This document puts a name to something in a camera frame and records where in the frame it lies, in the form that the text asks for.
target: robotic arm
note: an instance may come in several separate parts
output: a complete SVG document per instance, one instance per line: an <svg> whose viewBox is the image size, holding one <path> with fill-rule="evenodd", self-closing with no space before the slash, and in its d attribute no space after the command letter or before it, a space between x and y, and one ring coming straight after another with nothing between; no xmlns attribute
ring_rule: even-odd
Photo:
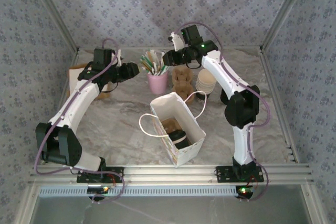
<svg viewBox="0 0 336 224"><path fill-rule="evenodd" d="M238 85L224 71L220 63L219 57L221 53L218 47L211 40L203 41L195 25L186 27L181 32L188 46L184 47L181 38L177 34L172 33L170 39L174 43L175 49L168 51L163 56L164 64L167 66L186 64L188 66L188 63L191 63L192 60L197 60L199 67L203 66L216 78L222 87L220 99L227 105L225 117L234 131L235 152L233 167L231 174L227 174L226 176L229 178L235 176L240 181L247 180L251 175L257 175L261 171L260 167L256 166L252 160L247 146L248 128L255 122L256 115L259 113L259 99ZM249 86L247 82L234 72L225 60L222 62L229 73L240 83ZM250 88L260 93L257 86L251 86Z"/></svg>
<svg viewBox="0 0 336 224"><path fill-rule="evenodd" d="M111 63L112 54L115 54L115 52L111 49L96 48L93 61L88 63L79 74L75 90L60 111L48 123L37 125L35 133L37 145L40 147L50 128L57 123L60 116L62 118L44 145L40 156L42 160L94 172L106 170L103 158L93 156L82 149L76 138L76 131L87 108L108 82L124 82L139 73L137 64L132 62L121 64L120 59L118 59L118 63L112 65L106 72L82 88L84 83L102 72Z"/></svg>

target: patterned wallpaper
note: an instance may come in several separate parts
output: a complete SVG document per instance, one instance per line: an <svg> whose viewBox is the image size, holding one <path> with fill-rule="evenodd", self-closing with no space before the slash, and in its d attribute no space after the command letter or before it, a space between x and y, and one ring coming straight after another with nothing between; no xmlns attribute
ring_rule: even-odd
<svg viewBox="0 0 336 224"><path fill-rule="evenodd" d="M74 53L40 0L0 0L0 8L0 223L12 223L35 127L55 113Z"/></svg>
<svg viewBox="0 0 336 224"><path fill-rule="evenodd" d="M336 223L336 1L297 0L267 55L297 141Z"/></svg>
<svg viewBox="0 0 336 224"><path fill-rule="evenodd" d="M163 46L191 20L226 45L260 45L283 0L53 0L78 46L113 37L125 46Z"/></svg>

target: paper bag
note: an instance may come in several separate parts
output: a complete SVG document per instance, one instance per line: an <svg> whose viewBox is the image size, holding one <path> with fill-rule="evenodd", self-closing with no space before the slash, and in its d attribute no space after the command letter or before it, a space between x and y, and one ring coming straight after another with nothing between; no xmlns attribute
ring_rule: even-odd
<svg viewBox="0 0 336 224"><path fill-rule="evenodd" d="M200 151L206 134L200 128L194 115L182 98L175 92L172 92L154 99L150 103L150 106L152 113L157 116L157 118L153 118L153 123L158 135L167 135L161 122L174 118L182 130L185 131L187 138L192 144L179 150L168 136L161 138L174 166L179 167L193 159L198 154L198 151Z"/></svg>

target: bag handle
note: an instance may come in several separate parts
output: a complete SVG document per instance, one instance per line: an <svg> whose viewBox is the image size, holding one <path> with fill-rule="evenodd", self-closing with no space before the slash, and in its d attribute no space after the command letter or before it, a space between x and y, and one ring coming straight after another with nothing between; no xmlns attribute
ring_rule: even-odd
<svg viewBox="0 0 336 224"><path fill-rule="evenodd" d="M196 93L203 93L203 95L205 96L205 100L204 100L204 106L203 106L203 109L202 111L200 112L200 114L198 116L195 117L195 119L199 118L200 115L202 115L202 113L204 112L205 110L205 106L206 106L206 93L204 91L195 91L195 92L192 92L188 97L187 99L184 100L184 103L193 95L193 94L196 94Z"/></svg>
<svg viewBox="0 0 336 224"><path fill-rule="evenodd" d="M204 110L205 110L206 99L207 99L207 97L206 97L206 93L205 93L204 91L195 91L195 92L191 93L191 94L187 97L187 99L184 100L184 103L185 103L185 102L186 102L186 101L187 101L193 94L195 94L195 93L203 93L203 94L205 95L204 106L203 106L203 109L202 109L202 111L200 112L200 114L199 114L198 116L195 117L195 119L197 119L197 118L199 118L200 115L202 115L202 113L203 113ZM140 127L140 129L141 129L141 131L142 131L143 133L145 133L145 134L148 135L148 136L153 136L153 137L167 137L167 136L169 136L169 135L161 135L161 136L159 136L159 135L152 135L152 134L150 134L150 133L147 133L147 132L143 129L142 125L141 125L141 119L142 119L145 115L150 115L150 116L152 116L152 117L154 117L154 118L158 118L156 115L149 114L149 113L145 113L145 114L141 115L140 118L139 118L139 127Z"/></svg>
<svg viewBox="0 0 336 224"><path fill-rule="evenodd" d="M139 127L140 127L140 129L142 130L143 133L145 133L145 134L148 135L148 136L154 136L154 137L166 137L166 136L168 136L168 135L161 135L161 136L159 136L159 135L152 135L152 134L147 133L147 132L143 129L142 125L141 125L141 119L142 119L145 115L150 115L150 116L152 116L152 117L154 117L154 118L158 118L156 115L152 115L152 114L149 114L149 113L145 113L145 114L141 115L141 117L139 118Z"/></svg>

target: stacked paper cups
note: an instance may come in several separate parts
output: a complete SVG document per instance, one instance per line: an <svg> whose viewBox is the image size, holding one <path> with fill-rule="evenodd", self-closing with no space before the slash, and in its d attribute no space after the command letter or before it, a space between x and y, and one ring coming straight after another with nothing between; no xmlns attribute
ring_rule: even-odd
<svg viewBox="0 0 336 224"><path fill-rule="evenodd" d="M207 69L202 69L197 77L196 90L203 91L208 98L214 90L216 82L215 77ZM205 100L205 95L202 93L196 93L196 97L201 101Z"/></svg>

